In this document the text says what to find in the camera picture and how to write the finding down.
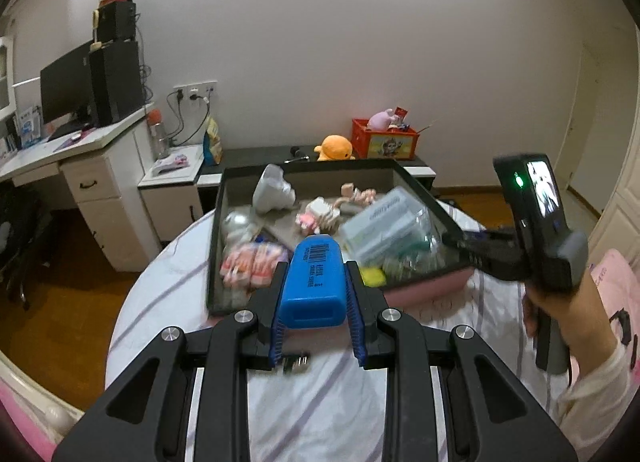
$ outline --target red crate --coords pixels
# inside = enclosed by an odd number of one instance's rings
[[[406,131],[389,128],[386,132],[376,132],[367,129],[369,119],[351,121],[351,145],[359,158],[414,158],[420,134],[413,128]]]

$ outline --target black box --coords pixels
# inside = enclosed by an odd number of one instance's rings
[[[462,238],[462,230],[440,203],[433,198],[415,178],[406,172],[398,162],[390,159],[328,160],[321,162],[291,162],[279,164],[284,170],[284,179],[296,191],[296,201],[309,200],[318,196],[325,198],[340,195],[342,184],[353,182],[360,189],[373,188],[378,193],[387,193],[396,186],[402,186],[421,201],[428,209],[434,232],[449,232],[455,238]],[[252,203],[252,196],[265,166],[246,166],[226,168],[218,187],[216,212],[213,217],[213,230],[209,252],[209,281],[207,290],[207,308],[210,315],[226,315],[241,308],[246,302],[229,301],[228,289],[220,278],[220,265],[223,259],[224,241],[221,235],[222,221],[230,210]],[[275,213],[279,219],[282,212]],[[444,294],[443,283],[455,284],[462,289],[474,272],[468,254],[444,248],[444,266],[413,276],[402,282],[391,282],[380,287],[392,306],[405,306],[411,303],[416,294],[423,299],[433,299]]]
[[[98,41],[136,37],[136,4],[117,0],[98,9]]]
[[[116,40],[89,52],[91,118],[96,128],[113,124],[142,108],[138,44]]]

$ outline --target computer tower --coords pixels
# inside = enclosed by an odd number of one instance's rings
[[[136,4],[117,0],[98,9],[98,41],[136,37]]]
[[[89,52],[91,118],[96,128],[113,124],[142,108],[138,44],[116,40]]]

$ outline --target wooden floor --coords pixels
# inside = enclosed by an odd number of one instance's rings
[[[511,225],[495,193],[447,196],[487,227]],[[114,272],[79,212],[69,212],[51,268],[26,291],[31,308],[0,298],[0,349],[49,391],[86,410],[104,389],[104,368],[120,307],[135,274]]]

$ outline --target black monitor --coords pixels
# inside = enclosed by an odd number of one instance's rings
[[[40,98],[45,124],[69,113],[75,113],[79,120],[88,122],[91,82],[85,58],[91,44],[91,41],[83,43],[40,71]]]

